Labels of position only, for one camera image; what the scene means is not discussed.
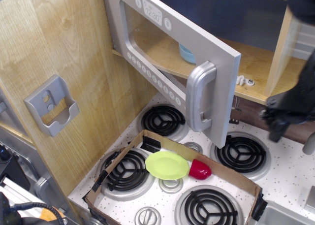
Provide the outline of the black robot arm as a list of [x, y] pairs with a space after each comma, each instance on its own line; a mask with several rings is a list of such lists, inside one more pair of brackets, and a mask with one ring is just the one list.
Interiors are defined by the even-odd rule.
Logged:
[[[315, 0], [287, 0], [292, 14], [301, 22], [315, 24]], [[292, 124], [315, 120], [315, 54], [305, 63], [297, 84], [267, 99], [261, 112], [269, 128], [269, 139], [278, 142]]]

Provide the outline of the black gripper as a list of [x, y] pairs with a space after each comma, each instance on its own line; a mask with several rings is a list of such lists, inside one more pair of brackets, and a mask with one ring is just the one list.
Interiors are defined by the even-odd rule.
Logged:
[[315, 120], [315, 59], [304, 65], [297, 84], [290, 90], [271, 96], [261, 111], [269, 125], [269, 139], [278, 142], [290, 124]]

